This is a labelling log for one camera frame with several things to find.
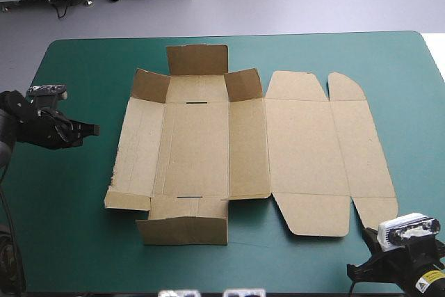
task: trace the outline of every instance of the cardboard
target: cardboard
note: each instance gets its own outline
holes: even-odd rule
[[[273,194],[294,234],[344,236],[397,201],[366,97],[348,77],[228,73],[223,45],[168,47],[170,76],[137,70],[105,206],[149,211],[146,244],[228,242],[228,201]]]

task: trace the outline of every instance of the wire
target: wire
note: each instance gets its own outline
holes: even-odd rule
[[[17,239],[15,238],[15,229],[14,229],[14,223],[13,218],[11,216],[11,212],[9,210],[8,202],[6,201],[6,196],[3,192],[3,188],[1,186],[1,183],[3,179],[5,178],[6,171],[8,170],[9,164],[6,165],[6,167],[3,169],[3,174],[0,178],[0,198],[1,202],[3,203],[3,210],[5,211],[6,218],[8,220],[9,225],[9,232],[11,235],[11,241],[13,243],[13,254],[15,259],[15,270],[17,271],[17,296],[22,296],[22,262],[20,261],[18,254],[19,254],[19,248],[17,246]]]
[[[69,1],[66,3],[66,5],[65,5],[65,9],[64,9],[64,11],[63,11],[63,14],[60,13],[60,11],[59,11],[60,8],[57,7],[56,4],[51,3],[51,6],[56,10],[57,18],[62,19],[62,18],[64,18],[64,17],[66,16],[67,11],[68,11],[68,8],[69,8],[70,6],[73,6],[72,1],[73,1],[73,0],[69,0]]]
[[[353,291],[354,291],[354,287],[355,287],[355,282],[353,282],[353,283],[350,285],[348,297],[352,297],[352,295],[353,295]]]

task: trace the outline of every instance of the green table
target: green table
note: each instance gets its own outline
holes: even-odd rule
[[[230,70],[258,68],[264,89],[274,70],[313,72],[324,87],[332,71],[356,80],[400,214],[445,222],[445,85],[418,33],[61,40],[48,48],[34,84],[66,83],[69,98],[59,108],[102,132],[70,150],[17,144],[5,191],[29,291],[349,288],[346,264],[369,257],[352,205],[348,236],[316,238],[292,235],[272,198],[231,202],[228,246],[144,246],[134,223],[144,213],[104,209],[135,69],[166,74],[165,46],[190,43],[227,44]],[[357,291],[398,290],[359,284]]]

